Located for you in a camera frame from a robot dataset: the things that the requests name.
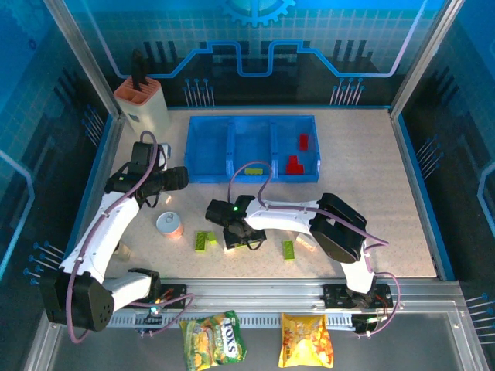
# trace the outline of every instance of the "glass panel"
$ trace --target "glass panel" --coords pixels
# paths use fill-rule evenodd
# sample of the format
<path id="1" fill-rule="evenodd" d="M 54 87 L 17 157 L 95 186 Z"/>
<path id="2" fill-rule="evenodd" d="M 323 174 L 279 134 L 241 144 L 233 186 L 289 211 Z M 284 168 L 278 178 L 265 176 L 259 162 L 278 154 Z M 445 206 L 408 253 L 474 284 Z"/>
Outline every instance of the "glass panel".
<path id="1" fill-rule="evenodd" d="M 464 3 L 403 112 L 466 298 L 495 295 L 494 17 L 494 2 Z"/>
<path id="2" fill-rule="evenodd" d="M 444 0 L 69 0 L 111 87 L 141 51 L 169 106 L 385 106 Z"/>
<path id="3" fill-rule="evenodd" d="M 0 369 L 7 370 L 22 368 L 43 310 L 36 275 L 60 261 L 60 252 L 34 243 L 65 250 L 107 113 L 42 1 L 2 2 L 0 35 Z"/>

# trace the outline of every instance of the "yellow snack bag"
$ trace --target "yellow snack bag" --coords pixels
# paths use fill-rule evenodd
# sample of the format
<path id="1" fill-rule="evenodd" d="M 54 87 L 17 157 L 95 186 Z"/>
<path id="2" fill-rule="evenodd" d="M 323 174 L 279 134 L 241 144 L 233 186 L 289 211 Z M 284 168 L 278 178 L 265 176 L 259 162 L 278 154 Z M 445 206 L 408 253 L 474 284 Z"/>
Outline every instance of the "yellow snack bag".
<path id="1" fill-rule="evenodd" d="M 333 367 L 333 348 L 326 315 L 282 313 L 282 350 L 278 367 Z"/>

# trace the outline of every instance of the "snack bag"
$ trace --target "snack bag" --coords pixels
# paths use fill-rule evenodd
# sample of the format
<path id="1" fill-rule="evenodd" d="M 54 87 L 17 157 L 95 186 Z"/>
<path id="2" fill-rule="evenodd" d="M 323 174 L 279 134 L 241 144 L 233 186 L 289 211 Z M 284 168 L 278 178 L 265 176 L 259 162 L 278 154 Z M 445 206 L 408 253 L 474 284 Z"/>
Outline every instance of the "snack bag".
<path id="1" fill-rule="evenodd" d="M 282 313 L 282 350 L 278 367 L 333 367 L 333 349 L 325 315 Z"/>
<path id="2" fill-rule="evenodd" d="M 180 328 L 183 331 L 188 371 L 237 363 L 246 356 L 240 322 L 235 311 L 193 321 L 181 321 Z"/>

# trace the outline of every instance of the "can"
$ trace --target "can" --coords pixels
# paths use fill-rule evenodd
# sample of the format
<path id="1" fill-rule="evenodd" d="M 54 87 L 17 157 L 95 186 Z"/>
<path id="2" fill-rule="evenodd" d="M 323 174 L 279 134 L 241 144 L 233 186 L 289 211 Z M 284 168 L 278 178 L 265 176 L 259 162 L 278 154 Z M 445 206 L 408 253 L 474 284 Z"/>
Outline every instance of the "can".
<path id="1" fill-rule="evenodd" d="M 173 211 L 167 211 L 156 220 L 156 228 L 165 237 L 180 238 L 183 235 L 184 225 L 180 217 Z"/>

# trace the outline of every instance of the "white tabletop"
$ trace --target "white tabletop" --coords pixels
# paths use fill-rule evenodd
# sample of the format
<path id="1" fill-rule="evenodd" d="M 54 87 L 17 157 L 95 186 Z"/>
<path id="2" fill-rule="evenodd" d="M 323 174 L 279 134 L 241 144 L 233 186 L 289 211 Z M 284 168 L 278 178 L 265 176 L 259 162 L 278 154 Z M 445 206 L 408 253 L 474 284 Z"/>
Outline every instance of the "white tabletop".
<path id="1" fill-rule="evenodd" d="M 434 277 L 435 271 L 418 212 L 386 110 L 246 109 L 170 111 L 172 126 L 158 138 L 172 146 L 169 167 L 183 165 L 190 116 L 313 114 L 316 118 L 321 169 L 318 183 L 271 184 L 264 198 L 279 201 L 320 199 L 324 192 L 338 195 L 367 219 L 367 232 L 390 241 L 371 253 L 375 271 L 399 277 Z M 115 171 L 131 157 L 138 136 L 126 127 L 115 156 Z M 235 184 L 233 199 L 255 195 L 257 184 Z M 260 250 L 246 248 L 224 253 L 222 229 L 204 218 L 211 199 L 226 199 L 227 184 L 189 184 L 171 192 L 168 205 L 143 206 L 128 226 L 122 242 L 132 251 L 129 262 L 112 259 L 107 277 L 120 277 L 132 267 L 151 268 L 162 277 L 344 277 L 340 265 L 321 249 L 309 252 L 295 242 L 295 260 L 285 261 L 282 241 L 296 233 L 267 230 Z M 178 213 L 184 224 L 179 240 L 156 229 L 165 211 Z M 220 245 L 194 250 L 197 231 L 214 231 Z"/>

